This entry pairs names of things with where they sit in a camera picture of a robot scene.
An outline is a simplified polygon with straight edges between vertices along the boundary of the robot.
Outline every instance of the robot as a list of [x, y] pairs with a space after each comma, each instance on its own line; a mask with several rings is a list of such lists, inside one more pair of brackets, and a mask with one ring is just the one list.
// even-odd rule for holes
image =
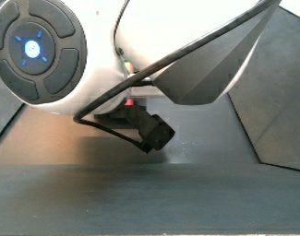
[[[73, 116], [159, 150], [174, 131], [134, 97], [211, 103], [245, 71], [279, 0], [7, 0], [0, 7], [0, 78], [27, 105]], [[128, 75], [123, 62], [139, 69]], [[124, 118], [140, 141], [84, 120]]]

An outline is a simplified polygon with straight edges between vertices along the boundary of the circular control panel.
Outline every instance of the circular control panel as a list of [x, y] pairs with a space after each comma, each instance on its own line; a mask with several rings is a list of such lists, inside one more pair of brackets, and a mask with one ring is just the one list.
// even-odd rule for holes
[[9, 34], [8, 52], [16, 67], [28, 75], [44, 73], [55, 60], [55, 41], [37, 23], [21, 24]]
[[83, 28], [61, 1], [8, 0], [1, 5], [0, 78], [24, 102], [63, 99], [80, 81], [86, 61]]

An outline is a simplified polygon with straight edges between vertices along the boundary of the gray floor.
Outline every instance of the gray floor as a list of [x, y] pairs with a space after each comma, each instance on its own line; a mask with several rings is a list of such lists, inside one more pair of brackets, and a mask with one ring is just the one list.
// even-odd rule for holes
[[0, 235], [300, 234], [300, 172], [257, 164], [0, 167]]
[[0, 234], [300, 233], [300, 172], [258, 164], [227, 97], [147, 106], [178, 131], [148, 155], [23, 110], [0, 139]]

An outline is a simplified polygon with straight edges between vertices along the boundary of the black button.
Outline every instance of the black button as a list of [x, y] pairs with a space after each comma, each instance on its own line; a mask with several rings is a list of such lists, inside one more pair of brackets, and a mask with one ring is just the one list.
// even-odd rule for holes
[[44, 73], [55, 60], [55, 41], [48, 30], [33, 22], [21, 24], [9, 34], [8, 52], [13, 64], [28, 75]]
[[79, 53], [75, 49], [63, 49], [55, 72], [44, 79], [44, 86], [56, 94], [71, 82], [77, 66]]
[[4, 48], [4, 38], [11, 23], [19, 18], [16, 3], [8, 3], [0, 8], [0, 50]]
[[16, 75], [5, 60], [0, 62], [0, 78], [17, 97], [24, 100], [36, 100], [39, 98], [36, 84]]
[[51, 24], [59, 38], [65, 38], [75, 33], [75, 28], [65, 14], [47, 1], [29, 0], [28, 13], [31, 16], [41, 18]]

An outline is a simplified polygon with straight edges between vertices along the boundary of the white casing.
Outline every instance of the white casing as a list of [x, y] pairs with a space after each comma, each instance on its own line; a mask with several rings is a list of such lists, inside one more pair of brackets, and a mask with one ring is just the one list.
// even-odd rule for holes
[[282, 0], [279, 3], [288, 11], [300, 16], [300, 0]]
[[[258, 0], [130, 0], [118, 25], [116, 47], [142, 70], [257, 3]], [[166, 69], [150, 78], [155, 79]]]
[[[75, 14], [87, 39], [87, 65], [80, 82], [71, 94], [59, 101], [32, 105], [47, 112], [73, 115], [127, 77], [126, 69], [114, 48], [114, 29], [123, 0], [63, 0]], [[111, 112], [128, 90], [120, 93], [92, 113]]]

